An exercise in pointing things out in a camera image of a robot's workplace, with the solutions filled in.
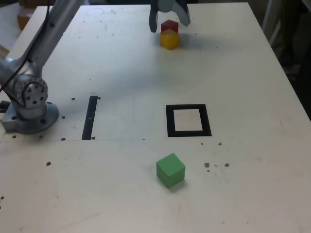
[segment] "stacked cubes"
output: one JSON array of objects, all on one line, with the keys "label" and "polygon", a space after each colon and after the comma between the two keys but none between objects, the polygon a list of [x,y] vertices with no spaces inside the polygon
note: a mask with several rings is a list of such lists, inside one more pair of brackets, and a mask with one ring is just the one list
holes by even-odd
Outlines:
[{"label": "stacked cubes", "polygon": [[167,20],[161,25],[160,43],[161,46],[172,50],[178,46],[178,23]]}]

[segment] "wooden block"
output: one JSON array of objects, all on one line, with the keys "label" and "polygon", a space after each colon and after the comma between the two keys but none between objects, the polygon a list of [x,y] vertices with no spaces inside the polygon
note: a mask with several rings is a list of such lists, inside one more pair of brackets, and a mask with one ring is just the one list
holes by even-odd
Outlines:
[{"label": "wooden block", "polygon": [[172,20],[167,20],[161,24],[161,32],[172,29],[173,31],[178,33],[178,23]]},{"label": "wooden block", "polygon": [[28,21],[30,20],[31,16],[33,16],[34,12],[35,12],[35,9],[26,8],[26,9],[23,9],[17,15],[18,25],[21,30],[23,30],[26,27]]},{"label": "wooden block", "polygon": [[167,188],[183,181],[185,171],[186,166],[175,154],[170,154],[156,163],[156,175]]},{"label": "wooden block", "polygon": [[167,48],[168,50],[175,49],[178,46],[178,41],[178,33],[172,29],[168,29],[160,33],[161,46]]}]

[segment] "red cube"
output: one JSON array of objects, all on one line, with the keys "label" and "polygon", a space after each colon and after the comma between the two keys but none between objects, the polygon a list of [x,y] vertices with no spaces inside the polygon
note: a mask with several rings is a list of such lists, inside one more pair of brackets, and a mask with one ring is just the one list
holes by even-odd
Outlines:
[{"label": "red cube", "polygon": [[167,20],[161,24],[161,32],[172,29],[173,31],[178,33],[178,23],[172,20]]}]

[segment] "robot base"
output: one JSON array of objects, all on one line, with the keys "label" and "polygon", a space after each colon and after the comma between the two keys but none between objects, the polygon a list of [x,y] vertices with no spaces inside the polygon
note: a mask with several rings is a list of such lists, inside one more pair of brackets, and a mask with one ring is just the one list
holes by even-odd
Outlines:
[{"label": "robot base", "polygon": [[18,117],[13,105],[10,104],[5,116],[2,120],[2,125],[8,133],[32,134],[47,130],[58,119],[58,109],[55,104],[47,102],[47,111],[39,118],[25,120]]}]

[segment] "orange object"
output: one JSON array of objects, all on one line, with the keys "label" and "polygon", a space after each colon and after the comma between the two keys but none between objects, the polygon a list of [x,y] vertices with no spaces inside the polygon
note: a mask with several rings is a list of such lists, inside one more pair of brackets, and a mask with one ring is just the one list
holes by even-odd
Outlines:
[{"label": "orange object", "polygon": [[35,9],[23,9],[18,15],[17,15],[17,21],[19,28],[23,30],[28,21],[30,20],[31,16],[33,16],[33,13],[35,12]]},{"label": "orange object", "polygon": [[167,48],[168,50],[175,49],[178,46],[178,41],[178,33],[172,29],[168,29],[160,33],[161,46]]}]

